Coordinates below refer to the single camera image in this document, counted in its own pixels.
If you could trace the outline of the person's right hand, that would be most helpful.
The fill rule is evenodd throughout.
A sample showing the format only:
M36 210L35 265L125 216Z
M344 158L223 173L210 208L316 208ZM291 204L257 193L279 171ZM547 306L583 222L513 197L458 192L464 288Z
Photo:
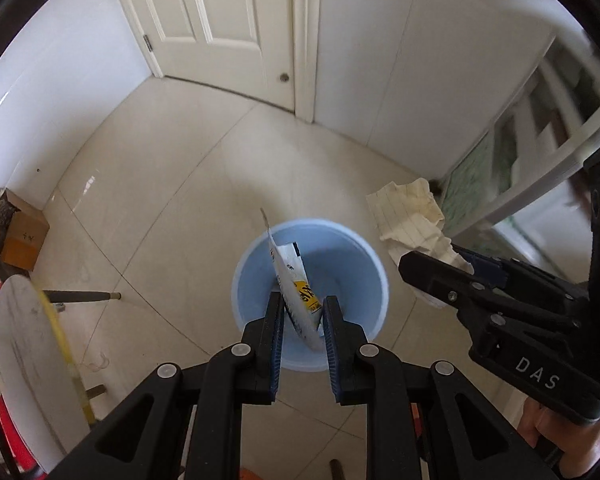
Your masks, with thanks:
M600 461L600 420L592 425L578 426L538 401L527 398L517 429L532 448L543 437L562 451L558 470L565 479L585 476Z

